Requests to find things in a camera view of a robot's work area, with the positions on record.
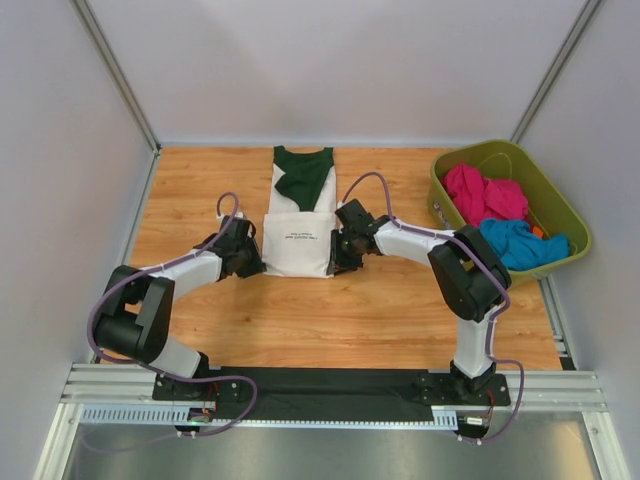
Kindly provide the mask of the white and green raglan t-shirt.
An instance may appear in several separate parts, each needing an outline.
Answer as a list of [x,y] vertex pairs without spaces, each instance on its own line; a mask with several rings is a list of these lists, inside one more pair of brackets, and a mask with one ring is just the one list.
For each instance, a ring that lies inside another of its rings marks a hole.
[[297,153],[276,146],[269,206],[263,220],[266,273],[329,278],[336,205],[333,148]]

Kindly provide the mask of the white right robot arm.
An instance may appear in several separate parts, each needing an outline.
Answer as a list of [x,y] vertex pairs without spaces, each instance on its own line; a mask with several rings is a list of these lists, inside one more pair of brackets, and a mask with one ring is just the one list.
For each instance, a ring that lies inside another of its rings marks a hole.
[[354,199],[335,214],[328,272],[340,275],[364,266],[366,255],[394,256],[432,269],[442,298],[457,319],[456,352],[450,366],[450,390],[470,404],[484,395],[496,361],[487,345],[489,322],[512,284],[507,269],[480,231],[418,227],[392,216],[378,218]]

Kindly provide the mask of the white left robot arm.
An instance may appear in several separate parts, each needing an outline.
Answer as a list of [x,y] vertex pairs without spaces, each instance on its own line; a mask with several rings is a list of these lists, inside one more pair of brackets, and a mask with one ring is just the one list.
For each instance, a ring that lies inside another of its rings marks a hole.
[[242,216],[225,216],[221,226],[222,232],[164,265],[116,268],[91,320],[97,347],[164,373],[156,379],[156,399],[211,401],[218,393],[218,383],[209,381],[208,357],[169,334],[174,301],[231,276],[265,271],[255,225]]

